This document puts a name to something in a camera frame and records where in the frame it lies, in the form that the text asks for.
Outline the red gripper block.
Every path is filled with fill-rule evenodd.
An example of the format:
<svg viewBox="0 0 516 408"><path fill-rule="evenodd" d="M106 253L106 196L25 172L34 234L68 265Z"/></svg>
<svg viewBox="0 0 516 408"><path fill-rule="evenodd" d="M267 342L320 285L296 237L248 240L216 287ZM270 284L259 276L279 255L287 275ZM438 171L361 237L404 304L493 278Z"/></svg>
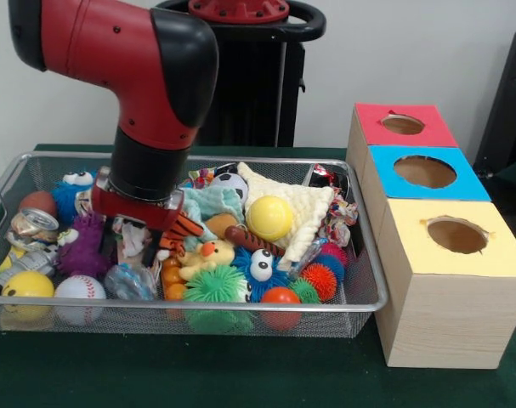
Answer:
<svg viewBox="0 0 516 408"><path fill-rule="evenodd" d="M125 196L114 189L109 180L110 172L107 166L101 167L91 190L92 209L105 215L99 253L111 259L114 245L113 220L115 217L127 218L145 224L150 230L150 242L142 257L142 264L150 268L160 247L162 231L169 230L178 218L184 202L184 193L175 190L163 201L144 201Z"/></svg>

